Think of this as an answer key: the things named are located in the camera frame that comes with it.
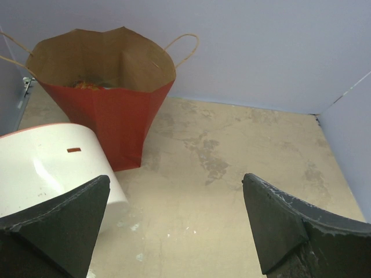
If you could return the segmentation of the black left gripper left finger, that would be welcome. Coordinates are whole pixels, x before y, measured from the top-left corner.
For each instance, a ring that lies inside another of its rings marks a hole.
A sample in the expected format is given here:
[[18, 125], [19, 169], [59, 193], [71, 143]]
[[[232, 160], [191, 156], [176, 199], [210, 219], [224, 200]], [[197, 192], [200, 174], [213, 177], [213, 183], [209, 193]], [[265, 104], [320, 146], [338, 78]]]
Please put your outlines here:
[[86, 277], [109, 194], [100, 175], [1, 217], [1, 277]]

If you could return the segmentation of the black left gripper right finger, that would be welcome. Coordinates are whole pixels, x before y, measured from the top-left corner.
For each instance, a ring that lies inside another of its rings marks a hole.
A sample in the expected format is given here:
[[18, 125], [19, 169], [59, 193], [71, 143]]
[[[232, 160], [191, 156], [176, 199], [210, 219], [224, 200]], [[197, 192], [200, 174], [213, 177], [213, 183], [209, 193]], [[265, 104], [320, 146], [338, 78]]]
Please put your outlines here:
[[370, 224], [323, 210], [254, 174], [242, 183], [262, 274], [370, 277]]

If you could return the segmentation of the red paper bag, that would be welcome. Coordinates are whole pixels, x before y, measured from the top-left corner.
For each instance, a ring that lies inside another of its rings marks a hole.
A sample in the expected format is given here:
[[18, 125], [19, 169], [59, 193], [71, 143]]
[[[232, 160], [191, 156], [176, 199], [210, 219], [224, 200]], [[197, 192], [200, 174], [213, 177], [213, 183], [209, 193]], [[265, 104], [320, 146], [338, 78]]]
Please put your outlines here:
[[[76, 29], [38, 42], [23, 65], [71, 123], [94, 131], [114, 171], [141, 166], [150, 126], [176, 80], [166, 48], [121, 27]], [[108, 90], [74, 89], [94, 79]]]

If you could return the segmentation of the red cookie snack bag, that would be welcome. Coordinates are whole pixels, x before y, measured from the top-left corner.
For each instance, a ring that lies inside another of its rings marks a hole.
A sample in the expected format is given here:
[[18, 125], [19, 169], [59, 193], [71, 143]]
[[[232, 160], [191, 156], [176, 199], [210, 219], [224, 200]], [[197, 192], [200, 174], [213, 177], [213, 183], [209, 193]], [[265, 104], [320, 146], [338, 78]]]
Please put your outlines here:
[[70, 87], [85, 90], [108, 90], [110, 88], [106, 83], [94, 79], [79, 79], [74, 81]]

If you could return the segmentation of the white cylindrical container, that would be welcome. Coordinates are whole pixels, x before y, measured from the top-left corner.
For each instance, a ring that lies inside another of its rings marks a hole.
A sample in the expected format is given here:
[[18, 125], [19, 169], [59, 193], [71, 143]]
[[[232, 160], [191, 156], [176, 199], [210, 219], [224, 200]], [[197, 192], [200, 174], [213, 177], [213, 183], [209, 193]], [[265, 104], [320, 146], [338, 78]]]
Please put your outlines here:
[[64, 194], [99, 175], [110, 179], [100, 228], [104, 232], [126, 214], [129, 204], [91, 129], [55, 123], [1, 136], [1, 216]]

